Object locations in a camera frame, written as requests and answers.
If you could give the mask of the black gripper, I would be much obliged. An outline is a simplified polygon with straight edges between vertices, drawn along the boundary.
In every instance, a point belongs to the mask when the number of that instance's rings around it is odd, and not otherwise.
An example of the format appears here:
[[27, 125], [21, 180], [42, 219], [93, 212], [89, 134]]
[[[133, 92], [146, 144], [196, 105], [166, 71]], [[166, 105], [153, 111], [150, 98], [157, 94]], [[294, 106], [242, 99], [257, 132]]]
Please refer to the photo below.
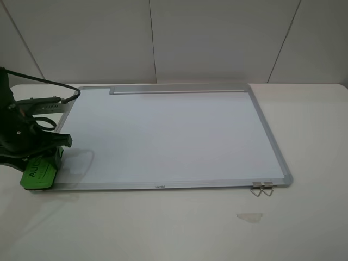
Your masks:
[[28, 160], [53, 155], [58, 147], [71, 147], [71, 136], [55, 133], [56, 126], [47, 117], [1, 114], [0, 165], [23, 173]]

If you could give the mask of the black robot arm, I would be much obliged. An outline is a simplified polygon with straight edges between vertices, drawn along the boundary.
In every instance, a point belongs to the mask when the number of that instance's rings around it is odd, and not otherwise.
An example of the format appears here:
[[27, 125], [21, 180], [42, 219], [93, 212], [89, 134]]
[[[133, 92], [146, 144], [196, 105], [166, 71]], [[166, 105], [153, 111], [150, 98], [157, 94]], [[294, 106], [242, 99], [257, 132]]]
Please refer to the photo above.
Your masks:
[[[74, 90], [69, 98], [48, 97], [30, 98], [16, 101], [9, 86], [8, 75], [37, 82], [52, 84]], [[61, 166], [62, 146], [71, 147], [69, 134], [55, 133], [57, 124], [47, 117], [35, 117], [36, 114], [50, 113], [47, 106], [63, 107], [81, 95], [77, 88], [63, 83], [32, 77], [26, 74], [1, 68], [1, 164], [25, 171], [29, 160], [40, 157], [54, 169]]]

